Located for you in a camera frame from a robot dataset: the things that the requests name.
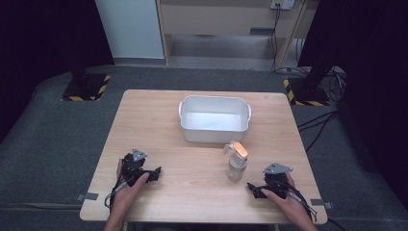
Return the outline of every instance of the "black curtain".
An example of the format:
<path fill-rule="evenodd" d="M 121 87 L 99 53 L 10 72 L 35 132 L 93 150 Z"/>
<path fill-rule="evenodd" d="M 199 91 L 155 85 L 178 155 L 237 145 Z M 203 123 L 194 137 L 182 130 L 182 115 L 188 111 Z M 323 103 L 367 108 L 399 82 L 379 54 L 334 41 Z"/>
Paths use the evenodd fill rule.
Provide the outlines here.
<path fill-rule="evenodd" d="M 0 141 L 39 82 L 71 71 L 56 28 L 79 66 L 114 64 L 93 0 L 0 1 Z"/>
<path fill-rule="evenodd" d="M 299 65 L 316 65 L 324 54 L 318 42 L 324 44 L 333 30 L 340 32 L 332 65 L 346 73 L 338 104 L 344 127 L 363 164 L 372 165 L 365 167 L 380 172 L 408 208 L 406 9 L 406 1 L 321 0 Z M 343 23 L 336 24 L 336 18 Z"/>

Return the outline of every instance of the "hand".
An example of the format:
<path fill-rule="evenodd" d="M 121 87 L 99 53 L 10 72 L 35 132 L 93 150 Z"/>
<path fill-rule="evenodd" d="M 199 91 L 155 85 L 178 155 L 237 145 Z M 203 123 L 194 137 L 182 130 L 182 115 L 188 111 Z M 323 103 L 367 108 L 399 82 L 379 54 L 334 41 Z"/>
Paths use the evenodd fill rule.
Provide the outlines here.
<path fill-rule="evenodd" d="M 117 177 L 120 174 L 120 170 L 122 169 L 122 160 L 119 159 L 119 163 L 117 164 Z M 133 187 L 129 187 L 125 185 L 123 189 L 115 194 L 114 204 L 112 205 L 111 213 L 108 217 L 108 220 L 105 224 L 105 231 L 109 230 L 120 230 L 126 214 L 128 213 L 129 209 L 132 207 L 133 202 L 136 199 L 136 196 L 139 193 L 139 190 L 143 185 L 146 183 L 147 178 L 149 177 L 149 173 L 146 172 L 142 175 L 138 181 L 136 181 Z"/>
<path fill-rule="evenodd" d="M 288 183 L 294 187 L 294 180 L 287 172 Z M 285 214 L 285 217 L 293 223 L 299 230 L 318 230 L 309 218 L 303 205 L 291 196 L 286 196 L 286 199 L 282 199 L 274 192 L 262 189 L 262 193 L 272 200 Z"/>

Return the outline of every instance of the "bin handle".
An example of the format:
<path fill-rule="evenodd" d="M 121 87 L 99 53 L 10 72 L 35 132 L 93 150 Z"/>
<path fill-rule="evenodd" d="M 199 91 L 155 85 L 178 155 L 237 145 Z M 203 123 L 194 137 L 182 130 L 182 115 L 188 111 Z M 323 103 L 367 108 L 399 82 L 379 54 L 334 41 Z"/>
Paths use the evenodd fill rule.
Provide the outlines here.
<path fill-rule="evenodd" d="M 180 118 L 181 118 L 181 109 L 183 107 L 183 102 L 184 101 L 181 101 L 180 104 L 179 104 L 179 116 L 180 116 Z"/>
<path fill-rule="evenodd" d="M 251 106 L 249 106 L 249 104 L 246 104 L 246 109 L 248 110 L 248 122 L 249 122 L 252 116 L 252 109 L 251 109 Z"/>

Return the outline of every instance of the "white wall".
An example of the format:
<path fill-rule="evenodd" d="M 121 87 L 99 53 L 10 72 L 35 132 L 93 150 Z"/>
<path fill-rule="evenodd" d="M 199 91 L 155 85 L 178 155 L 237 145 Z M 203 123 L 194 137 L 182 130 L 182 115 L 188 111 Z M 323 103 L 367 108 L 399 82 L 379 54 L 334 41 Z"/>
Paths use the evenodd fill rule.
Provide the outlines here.
<path fill-rule="evenodd" d="M 95 2 L 114 58 L 165 58 L 155 0 Z"/>

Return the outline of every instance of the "light wood tabletop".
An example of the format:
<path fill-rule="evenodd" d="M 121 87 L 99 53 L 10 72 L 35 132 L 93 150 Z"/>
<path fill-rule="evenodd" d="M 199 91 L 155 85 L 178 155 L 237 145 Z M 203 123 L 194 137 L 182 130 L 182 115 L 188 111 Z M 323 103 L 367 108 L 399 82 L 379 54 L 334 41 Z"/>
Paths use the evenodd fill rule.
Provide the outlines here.
<path fill-rule="evenodd" d="M 226 176 L 229 154 L 224 144 L 184 139 L 178 107 L 189 95 L 233 96 L 252 109 L 242 145 L 248 162 L 242 179 Z M 246 183 L 264 186 L 262 170 L 271 163 L 292 167 L 291 176 L 309 205 L 319 189 L 300 139 L 287 96 L 283 93 L 191 90 L 127 90 L 89 186 L 96 200 L 85 200 L 83 220 L 106 220 L 104 200 L 116 181 L 120 158 L 132 148 L 148 154 L 143 168 L 162 167 L 158 181 L 147 183 L 127 221 L 197 223 L 288 223 L 268 199 L 255 199 Z M 317 223 L 326 223 L 323 206 Z"/>

